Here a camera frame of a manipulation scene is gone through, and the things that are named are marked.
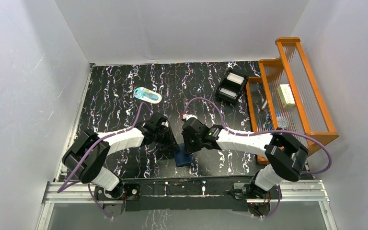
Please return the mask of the black card box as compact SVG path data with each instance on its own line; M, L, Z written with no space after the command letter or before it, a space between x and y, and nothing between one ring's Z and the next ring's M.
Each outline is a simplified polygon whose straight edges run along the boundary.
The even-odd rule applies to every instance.
M227 80L226 77L227 77L228 73L230 73L230 72L233 72L237 75L243 76L245 78L244 83L242 85L238 85L238 84L236 84L232 81ZM235 71L231 68L228 68L225 71L224 78L222 79L219 86L215 90L215 97L219 100L226 101L226 102L231 103L231 104L236 104L238 102L238 99L242 95L242 92L243 92L243 90L246 86L246 83L248 82L248 78L249 77L246 74L243 74L243 73ZM219 93L220 88L225 88L225 89L228 89L230 91L235 92L237 94L237 97L236 98L230 98L230 97L227 97L224 94Z

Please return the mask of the blue leather card holder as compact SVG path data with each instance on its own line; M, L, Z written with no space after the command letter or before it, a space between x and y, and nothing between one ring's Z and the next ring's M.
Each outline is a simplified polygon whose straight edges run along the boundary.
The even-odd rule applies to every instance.
M190 166L192 163L192 155L188 154L185 150L185 145L180 143L179 149L174 151L174 159L176 167Z

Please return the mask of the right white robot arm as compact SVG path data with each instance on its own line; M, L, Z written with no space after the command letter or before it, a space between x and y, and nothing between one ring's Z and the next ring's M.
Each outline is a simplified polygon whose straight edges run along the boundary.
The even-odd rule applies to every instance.
M286 130L257 134L225 129L221 125L208 127L194 115L183 116L182 135L185 151L201 149L236 150L266 157L269 165L253 177L250 189L256 198L264 198L270 189L282 181L297 182L308 157L308 149Z

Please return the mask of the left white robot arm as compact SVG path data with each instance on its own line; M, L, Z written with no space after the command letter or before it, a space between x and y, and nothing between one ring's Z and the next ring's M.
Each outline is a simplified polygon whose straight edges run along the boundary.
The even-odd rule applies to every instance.
M83 184L92 183L105 190L111 199L124 193L123 182L104 167L108 155L129 148L157 143L162 152L179 151L168 118L155 113L133 127L115 132L96 133L85 130L64 154L62 162Z

